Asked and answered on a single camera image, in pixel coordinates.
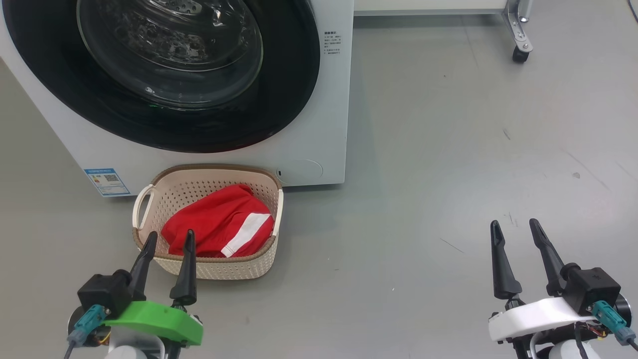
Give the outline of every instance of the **teal connector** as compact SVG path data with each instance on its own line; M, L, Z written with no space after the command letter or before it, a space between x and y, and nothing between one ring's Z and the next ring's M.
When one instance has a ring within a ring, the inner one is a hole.
M93 305L86 313L75 323L73 331L66 340L71 347L79 347L84 345L86 338L97 327L102 325L106 319L107 313L101 305Z
M616 336L616 340L627 346L636 338L636 333L627 328L627 322L604 300L594 303L591 314Z

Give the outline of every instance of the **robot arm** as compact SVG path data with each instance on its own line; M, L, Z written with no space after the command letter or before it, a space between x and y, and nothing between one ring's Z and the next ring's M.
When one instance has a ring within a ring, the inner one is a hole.
M545 273L547 294L553 298L525 304L505 253L505 238L497 221L491 224L494 296L507 300L505 312L495 312L488 322L490 337L511 343L518 359L599 359L586 342L613 333L621 345L631 345L632 314L620 285L601 268L582 270L563 264L538 220L530 220L534 244ZM537 353L536 345L554 344Z
M178 359L202 343L204 327L186 307L197 301L195 234L188 231L172 305L146 300L144 289L158 234L152 232L131 272L94 275L80 290L82 304L69 320L68 359L75 347L109 345L108 359Z

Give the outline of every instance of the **floor scuff mark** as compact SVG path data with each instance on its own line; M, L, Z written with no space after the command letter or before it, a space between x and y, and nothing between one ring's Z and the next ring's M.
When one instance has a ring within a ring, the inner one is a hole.
M566 154L568 154L568 155L569 155L569 157L573 158L573 159L574 159L574 161L578 162L578 164L579 164L579 165L581 165L581 166L582 166L582 168L584 168L584 169L585 169L585 171L589 172L589 174L590 174L592 177L594 177L594 178L595 178L595 179L596 179L596 180L597 180L597 181L598 181L598 182L599 182L599 183L600 183L603 187L605 187L605 189L606 189L606 190L611 191L611 190L609 189L609 187L607 187L607 185L606 185L606 184L605 184L602 180L600 180L600 178L598 178L598 177L594 174L594 172L592 172L589 168L587 168L587 166L585 166L585 164L584 164L584 163L582 163L582 162L581 162L578 158L576 158L574 155L572 155L569 151L567 151L567 150L563 150L563 151L565 151L565 153L566 153Z
M634 181L638 182L638 178L636 178L633 174L629 173L628 170L626 170L623 165L621 165L620 163L618 163L618 161L616 161L616 164L618 165L618 167L620 167L621 170L623 170L625 173L627 173L627 176L630 176L631 178L634 179Z
M474 48L472 47L472 41L470 40L470 34L468 34L468 28L465 26L465 21L463 21L463 17L461 17L461 23L463 24L463 31L465 31L465 37L468 39L468 45L470 46L470 51L472 51L472 58L474 59L474 64L479 68L479 62L477 61L477 56L474 53Z
M458 250L459 252L461 252L461 253L465 254L465 252L463 252L462 250L460 250L460 249L456 248L456 247L455 247L455 246L453 246L450 242L448 242L448 241L444 240L443 238L439 238L439 239L440 239L441 241L444 241L445 243L447 243L450 247L452 247L452 248L454 248L454 249Z

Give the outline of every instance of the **beige basket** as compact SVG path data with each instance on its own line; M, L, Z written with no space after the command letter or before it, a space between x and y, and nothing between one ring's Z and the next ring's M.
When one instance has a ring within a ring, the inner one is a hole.
M160 173L137 196L133 208L133 239L141 250L149 233L159 234L155 261L166 271L177 275L183 256L168 253L168 243L161 236L164 223L181 208L226 186L243 183L252 188L275 219L271 237L263 248L249 257L197 258L197 278L253 279L271 268L277 251L279 225L283 210L283 191L276 177L260 169L233 165L181 165ZM142 223L140 207L150 195Z

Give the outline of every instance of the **white washing machine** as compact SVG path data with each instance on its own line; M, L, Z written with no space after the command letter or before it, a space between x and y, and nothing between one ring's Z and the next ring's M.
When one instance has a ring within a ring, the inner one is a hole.
M101 195L197 163L344 182L353 0L1 1L0 56Z

